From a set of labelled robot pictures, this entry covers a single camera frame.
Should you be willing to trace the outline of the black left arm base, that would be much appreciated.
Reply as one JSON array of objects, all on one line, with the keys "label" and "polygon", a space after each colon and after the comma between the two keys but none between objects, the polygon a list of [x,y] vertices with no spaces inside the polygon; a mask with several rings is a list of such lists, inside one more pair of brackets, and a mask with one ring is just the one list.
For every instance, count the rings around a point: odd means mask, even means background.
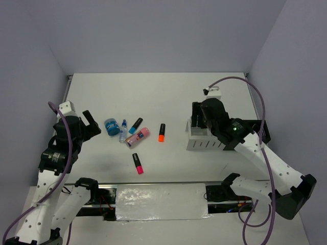
[{"label": "black left arm base", "polygon": [[101,217],[104,221],[116,221],[116,189],[99,188],[95,183],[78,183],[72,186],[64,186],[62,192],[71,194],[75,187],[84,187],[90,191],[90,200],[80,209],[77,216],[96,216]]}]

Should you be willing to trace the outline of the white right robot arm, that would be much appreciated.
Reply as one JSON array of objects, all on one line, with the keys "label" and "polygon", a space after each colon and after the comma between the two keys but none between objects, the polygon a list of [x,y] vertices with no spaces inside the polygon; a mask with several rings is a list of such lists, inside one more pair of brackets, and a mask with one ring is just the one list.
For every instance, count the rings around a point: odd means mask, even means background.
[{"label": "white right robot arm", "polygon": [[263,121],[231,118],[219,99],[209,98],[192,103],[191,125],[209,130],[225,150],[241,154],[268,178],[263,182],[231,173],[221,184],[226,199],[251,197],[292,220],[311,197],[317,180],[293,169],[264,143],[260,135]]}]

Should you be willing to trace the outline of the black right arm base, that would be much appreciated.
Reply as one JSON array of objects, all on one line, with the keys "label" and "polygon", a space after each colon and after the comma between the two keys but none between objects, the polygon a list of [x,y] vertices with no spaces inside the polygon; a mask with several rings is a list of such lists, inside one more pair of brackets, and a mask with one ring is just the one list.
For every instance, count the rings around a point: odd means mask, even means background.
[{"label": "black right arm base", "polygon": [[214,203],[237,203],[245,204],[252,202],[252,198],[236,195],[225,191],[222,185],[206,185],[204,199]]}]

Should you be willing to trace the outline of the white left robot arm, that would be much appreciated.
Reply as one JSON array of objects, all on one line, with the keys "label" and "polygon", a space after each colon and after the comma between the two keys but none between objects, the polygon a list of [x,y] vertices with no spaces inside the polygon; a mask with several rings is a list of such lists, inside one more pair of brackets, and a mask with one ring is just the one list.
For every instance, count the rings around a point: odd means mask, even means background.
[{"label": "white left robot arm", "polygon": [[73,111],[60,111],[54,124],[56,135],[41,154],[38,183],[31,207],[17,221],[24,221],[12,238],[3,237],[3,244],[62,244],[63,236],[80,209],[99,200],[99,184],[91,178],[80,178],[73,185],[66,201],[58,205],[61,191],[77,161],[82,144],[101,133],[91,113],[83,112],[88,125]]}]

